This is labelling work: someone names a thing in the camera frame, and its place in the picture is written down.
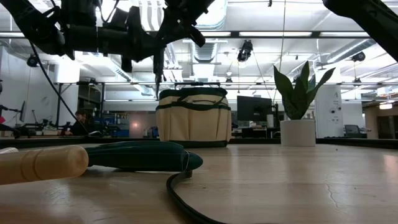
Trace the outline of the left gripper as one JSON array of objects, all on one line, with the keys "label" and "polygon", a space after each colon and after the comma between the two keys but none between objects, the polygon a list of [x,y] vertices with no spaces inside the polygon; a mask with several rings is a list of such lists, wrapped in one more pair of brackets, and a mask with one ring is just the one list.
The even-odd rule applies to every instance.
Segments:
[{"label": "left gripper", "polygon": [[145,31],[129,29],[127,50],[124,56],[133,61],[142,61],[165,48],[161,42],[174,42],[189,38],[197,46],[206,43],[205,37],[195,27],[197,19],[208,13],[215,0],[165,0],[164,18],[160,25],[160,41]]}]

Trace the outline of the cream green gardening tool bag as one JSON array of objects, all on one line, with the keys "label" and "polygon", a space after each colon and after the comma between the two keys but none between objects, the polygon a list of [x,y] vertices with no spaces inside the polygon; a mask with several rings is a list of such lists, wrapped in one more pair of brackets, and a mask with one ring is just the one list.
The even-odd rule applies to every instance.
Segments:
[{"label": "cream green gardening tool bag", "polygon": [[161,141],[188,148],[226,147],[231,139],[231,107],[223,88],[164,90],[155,109]]}]

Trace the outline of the large black monitor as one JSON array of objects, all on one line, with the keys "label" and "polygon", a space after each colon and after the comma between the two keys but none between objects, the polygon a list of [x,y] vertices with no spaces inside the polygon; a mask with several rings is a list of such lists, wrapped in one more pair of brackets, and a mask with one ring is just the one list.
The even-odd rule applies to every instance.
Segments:
[{"label": "large black monitor", "polygon": [[272,114],[272,100],[249,96],[237,97],[237,112],[239,121],[267,121]]}]

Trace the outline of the green snake plant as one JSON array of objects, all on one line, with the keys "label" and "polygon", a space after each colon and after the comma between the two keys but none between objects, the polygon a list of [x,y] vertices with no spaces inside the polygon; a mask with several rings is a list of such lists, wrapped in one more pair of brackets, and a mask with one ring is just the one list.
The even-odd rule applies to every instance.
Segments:
[{"label": "green snake plant", "polygon": [[331,78],[335,71],[335,68],[327,70],[319,82],[316,81],[315,75],[309,80],[310,66],[306,61],[293,85],[286,75],[278,71],[276,66],[273,66],[273,69],[275,86],[282,96],[285,113],[291,120],[304,117],[320,87]]}]

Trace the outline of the blue storage shelf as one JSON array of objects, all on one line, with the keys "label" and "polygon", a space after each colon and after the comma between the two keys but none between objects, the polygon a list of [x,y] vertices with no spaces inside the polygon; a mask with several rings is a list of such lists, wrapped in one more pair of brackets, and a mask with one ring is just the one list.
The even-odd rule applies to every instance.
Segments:
[{"label": "blue storage shelf", "polygon": [[129,137],[129,118],[126,114],[104,113],[102,117],[94,117],[96,131],[101,131],[104,136],[113,138]]}]

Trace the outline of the person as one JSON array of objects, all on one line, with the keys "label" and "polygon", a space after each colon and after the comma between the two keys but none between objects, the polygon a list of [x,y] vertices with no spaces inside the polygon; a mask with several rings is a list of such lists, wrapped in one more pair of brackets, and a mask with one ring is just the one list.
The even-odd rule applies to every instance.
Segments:
[{"label": "person", "polygon": [[58,131],[61,136],[84,136],[94,131],[94,119],[88,110],[79,109],[75,112],[77,121],[66,131]]}]

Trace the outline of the white plant pot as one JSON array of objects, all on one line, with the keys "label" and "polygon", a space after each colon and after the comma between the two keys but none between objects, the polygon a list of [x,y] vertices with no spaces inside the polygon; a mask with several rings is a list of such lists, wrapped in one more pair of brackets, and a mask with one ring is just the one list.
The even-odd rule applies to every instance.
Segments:
[{"label": "white plant pot", "polygon": [[315,147],[315,121],[312,119],[281,121],[280,140],[282,146]]}]

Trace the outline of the black metal rack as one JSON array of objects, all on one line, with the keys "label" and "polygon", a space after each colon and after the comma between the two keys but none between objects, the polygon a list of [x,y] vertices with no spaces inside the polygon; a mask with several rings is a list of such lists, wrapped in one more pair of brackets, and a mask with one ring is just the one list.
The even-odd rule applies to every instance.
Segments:
[{"label": "black metal rack", "polygon": [[94,118],[103,119],[106,85],[104,82],[80,81],[75,83],[54,83],[57,93],[55,125],[72,122],[72,112],[84,109]]}]

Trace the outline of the black office chair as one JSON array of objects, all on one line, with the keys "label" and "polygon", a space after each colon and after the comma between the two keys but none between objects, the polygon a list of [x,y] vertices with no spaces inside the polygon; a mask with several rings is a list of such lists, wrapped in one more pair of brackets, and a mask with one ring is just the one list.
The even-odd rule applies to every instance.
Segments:
[{"label": "black office chair", "polygon": [[347,124],[345,125],[345,137],[366,139],[367,133],[362,133],[358,125]]}]

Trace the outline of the black aluminium table frame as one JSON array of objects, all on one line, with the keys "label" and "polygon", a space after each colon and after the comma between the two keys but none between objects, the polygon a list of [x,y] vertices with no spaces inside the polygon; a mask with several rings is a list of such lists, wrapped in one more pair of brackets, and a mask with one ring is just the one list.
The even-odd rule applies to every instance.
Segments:
[{"label": "black aluminium table frame", "polygon": [[[64,145],[74,145],[74,144],[108,144],[115,142],[144,142],[144,141],[159,141],[159,139],[85,138],[85,137],[0,139],[0,148],[16,147],[21,149],[27,149],[34,147],[64,146]],[[320,138],[316,139],[316,143],[398,150],[398,140],[396,139]],[[261,139],[261,138],[231,139],[228,144],[280,144],[280,139]]]}]

